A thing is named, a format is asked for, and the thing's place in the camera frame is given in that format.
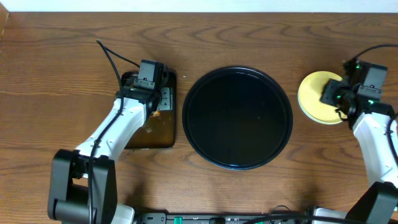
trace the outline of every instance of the green object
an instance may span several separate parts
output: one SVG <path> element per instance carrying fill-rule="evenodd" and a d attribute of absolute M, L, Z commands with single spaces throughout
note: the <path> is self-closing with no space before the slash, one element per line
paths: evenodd
<path fill-rule="evenodd" d="M 182 217 L 174 217 L 174 224 L 182 224 Z"/>

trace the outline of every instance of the black wire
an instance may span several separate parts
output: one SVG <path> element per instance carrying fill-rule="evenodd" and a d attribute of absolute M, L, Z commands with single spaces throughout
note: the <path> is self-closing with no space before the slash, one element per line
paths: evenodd
<path fill-rule="evenodd" d="M 366 52 L 368 52 L 370 50 L 378 49 L 378 48 L 381 48 L 381 47 L 398 47 L 398 44 L 380 44 L 380 45 L 376 45 L 376 46 L 370 47 L 370 48 L 362 51 L 361 53 L 357 54 L 355 57 L 353 57 L 352 60 L 356 60 L 359 56 L 361 56 L 362 54 L 365 54 Z"/>
<path fill-rule="evenodd" d="M 101 138 L 104 136 L 106 131 L 112 126 L 112 124 L 116 121 L 116 119 L 119 117 L 119 115 L 122 113 L 123 110 L 123 104 L 124 104 L 124 95 L 123 95 L 123 86 L 122 86 L 122 81 L 119 75 L 119 72 L 113 63 L 113 60 L 111 56 L 109 55 L 107 48 L 101 43 L 100 40 L 97 40 L 97 43 L 101 46 L 103 49 L 106 57 L 108 58 L 109 62 L 112 65 L 112 68 L 116 74 L 116 78 L 118 79 L 119 82 L 119 88 L 120 88 L 120 108 L 116 115 L 113 117 L 111 122 L 106 125 L 106 127 L 102 130 L 102 132 L 99 134 L 98 138 L 94 141 L 93 148 L 91 150 L 90 158 L 88 159 L 88 216 L 89 216 L 89 224 L 94 223 L 94 208 L 93 208 L 93 159 L 95 155 L 95 151 L 98 147 L 98 144 L 101 142 Z"/>
<path fill-rule="evenodd" d="M 391 124 L 393 121 L 395 121 L 395 119 L 397 119 L 398 113 L 394 115 L 394 117 L 392 117 L 390 119 L 390 121 L 387 124 L 387 139 L 388 139 L 388 144 L 390 145 L 390 150 L 392 152 L 392 156 L 394 157 L 394 160 L 396 162 L 396 164 L 398 165 L 398 156 L 397 156 L 397 152 L 396 149 L 394 147 L 394 143 L 392 142 L 392 138 L 391 138 L 391 134 L 394 134 L 397 130 L 391 131 Z"/>
<path fill-rule="evenodd" d="M 287 210 L 290 211 L 290 208 L 288 208 L 286 205 L 277 205 L 270 211 L 268 216 L 270 217 L 274 213 L 275 209 L 277 209 L 277 208 L 287 208 Z M 269 220 L 269 223 L 274 224 L 274 220 Z"/>
<path fill-rule="evenodd" d="M 331 222 L 331 223 L 340 223 L 340 224 L 365 224 L 363 222 L 354 221 L 354 220 L 345 220 L 342 218 L 332 218 L 332 217 L 319 217 L 319 216 L 310 216 L 310 215 L 278 215 L 278 216 L 267 216 L 262 218 L 257 218 L 254 220 L 250 220 L 244 222 L 243 224 L 255 224 L 259 222 L 266 222 L 269 220 L 314 220 L 320 222 Z"/>
<path fill-rule="evenodd" d="M 131 60 L 129 60 L 129 59 L 127 59 L 127 58 L 125 58 L 125 57 L 123 57 L 123 56 L 121 56 L 121 55 L 115 53 L 115 52 L 113 52 L 112 50 L 110 50 L 110 49 L 107 48 L 107 47 L 105 47 L 105 49 L 106 49 L 109 53 L 111 53 L 111 54 L 117 56 L 117 57 L 120 58 L 120 59 L 123 59 L 123 60 L 125 60 L 125 61 L 127 61 L 127 62 L 130 62 L 130 63 L 132 63 L 133 65 L 135 65 L 135 66 L 137 66 L 137 67 L 139 68 L 139 65 L 138 65 L 136 62 L 133 62 L 133 61 L 131 61 Z"/>

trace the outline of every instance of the black round plate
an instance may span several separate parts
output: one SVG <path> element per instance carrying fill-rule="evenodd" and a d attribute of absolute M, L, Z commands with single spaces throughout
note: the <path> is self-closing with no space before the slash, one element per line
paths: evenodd
<path fill-rule="evenodd" d="M 275 158 L 289 140 L 289 99 L 271 77 L 253 68 L 214 70 L 189 91 L 182 123 L 190 144 L 211 163 L 253 169 Z"/>

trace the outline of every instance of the white background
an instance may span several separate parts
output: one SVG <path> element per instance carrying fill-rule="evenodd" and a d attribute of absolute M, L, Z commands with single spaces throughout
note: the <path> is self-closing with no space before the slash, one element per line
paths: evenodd
<path fill-rule="evenodd" d="M 10 12 L 398 12 L 398 0 L 0 0 Z"/>

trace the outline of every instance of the yellow plate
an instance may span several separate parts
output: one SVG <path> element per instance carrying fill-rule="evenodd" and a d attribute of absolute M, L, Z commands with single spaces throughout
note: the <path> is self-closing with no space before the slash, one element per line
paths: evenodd
<path fill-rule="evenodd" d="M 331 72 L 314 72 L 309 74 L 298 88 L 298 103 L 303 112 L 312 120 L 321 124 L 338 124 L 341 122 L 334 106 L 321 103 L 323 87 L 329 79 L 342 81 L 339 75 Z"/>

